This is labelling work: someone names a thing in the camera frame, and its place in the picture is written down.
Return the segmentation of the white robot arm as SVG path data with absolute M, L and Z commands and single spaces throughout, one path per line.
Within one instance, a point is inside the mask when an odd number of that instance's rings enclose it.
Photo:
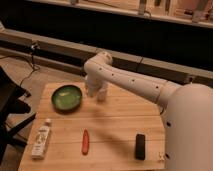
M 90 96 L 111 82 L 165 110 L 165 171 L 213 171 L 213 88 L 140 75 L 112 66 L 99 52 L 84 64 Z

